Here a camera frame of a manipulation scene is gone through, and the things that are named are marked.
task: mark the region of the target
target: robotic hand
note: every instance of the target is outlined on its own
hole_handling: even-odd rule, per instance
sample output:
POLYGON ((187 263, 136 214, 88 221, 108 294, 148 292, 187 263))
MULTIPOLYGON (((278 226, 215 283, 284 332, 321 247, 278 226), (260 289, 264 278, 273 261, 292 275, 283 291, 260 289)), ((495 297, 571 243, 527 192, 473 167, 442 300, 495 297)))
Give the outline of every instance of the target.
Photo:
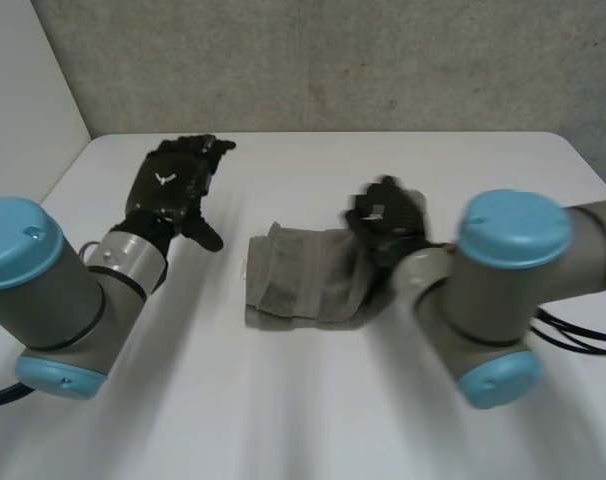
POLYGON ((26 346, 0 404, 31 389, 91 398, 107 379, 145 301, 167 272, 171 240, 223 248, 201 215, 221 157, 212 135, 164 141, 143 162, 123 222, 83 264, 37 204, 0 199, 0 325, 26 346))
MULTIPOLYGON (((468 402, 510 403, 543 375, 524 342, 532 318, 549 317, 538 306, 606 290, 606 201, 562 208, 534 193, 485 192, 468 204, 456 249, 429 242, 423 211, 416 195, 384 177, 354 197, 346 220, 468 402)), ((606 354, 563 335, 582 347, 569 350, 606 354)))
POLYGON ((234 142, 213 135, 163 141, 141 165, 127 199, 126 215, 163 219, 206 250, 221 250, 223 240, 201 216, 201 200, 208 194, 221 157, 235 147, 234 142))

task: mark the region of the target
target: blue end cap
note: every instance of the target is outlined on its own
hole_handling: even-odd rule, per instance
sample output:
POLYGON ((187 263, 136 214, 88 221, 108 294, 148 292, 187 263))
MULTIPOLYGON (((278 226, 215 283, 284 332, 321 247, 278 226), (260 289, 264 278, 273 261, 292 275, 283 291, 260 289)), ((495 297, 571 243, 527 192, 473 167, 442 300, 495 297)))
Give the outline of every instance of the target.
POLYGON ((474 407, 488 409, 517 400, 542 377, 543 366, 532 352, 516 352, 469 371, 458 387, 474 407))
POLYGON ((0 289, 28 282, 61 256, 61 227, 25 198, 0 198, 0 289))
POLYGON ((468 205, 457 246, 484 265, 521 269, 551 262, 571 242, 572 223, 561 206, 535 193, 494 190, 468 205))
POLYGON ((92 398, 107 380, 107 375, 92 370, 23 356, 16 361, 14 375, 34 390, 79 400, 92 398))

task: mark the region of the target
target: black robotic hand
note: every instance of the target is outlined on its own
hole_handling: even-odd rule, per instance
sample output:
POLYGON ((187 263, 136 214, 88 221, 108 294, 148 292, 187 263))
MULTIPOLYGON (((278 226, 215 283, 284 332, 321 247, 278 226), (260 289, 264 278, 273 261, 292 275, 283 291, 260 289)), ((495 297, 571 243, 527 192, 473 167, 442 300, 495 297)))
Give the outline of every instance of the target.
POLYGON ((221 250, 223 240, 201 215, 201 199, 221 157, 235 147, 214 135, 164 140, 145 157, 127 199, 126 220, 115 228, 152 237, 164 254, 179 233, 206 250, 221 250))
POLYGON ((434 246, 426 238, 425 198, 399 187, 394 177, 381 177, 353 199, 345 213, 348 227, 383 277, 407 255, 434 246))

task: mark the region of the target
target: white table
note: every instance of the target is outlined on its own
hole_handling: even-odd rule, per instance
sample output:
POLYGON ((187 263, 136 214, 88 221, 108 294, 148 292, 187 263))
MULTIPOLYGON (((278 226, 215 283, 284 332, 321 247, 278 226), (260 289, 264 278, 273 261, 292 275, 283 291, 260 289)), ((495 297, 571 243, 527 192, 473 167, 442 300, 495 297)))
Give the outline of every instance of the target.
MULTIPOLYGON (((122 217, 145 154, 169 135, 94 140, 44 207, 73 246, 122 217)), ((388 173, 428 199, 435 238, 465 202, 516 188, 571 205, 606 186, 546 133, 247 133, 213 180, 205 217, 225 249, 171 250, 109 381, 77 402, 36 393, 0 408, 0 479, 606 479, 606 359, 532 339, 548 370, 534 394, 468 407, 395 308, 358 331, 244 326, 241 271, 273 221, 326 229, 388 173)), ((606 294, 552 305, 606 330, 606 294)), ((20 346, 0 330, 0 388, 20 346)))

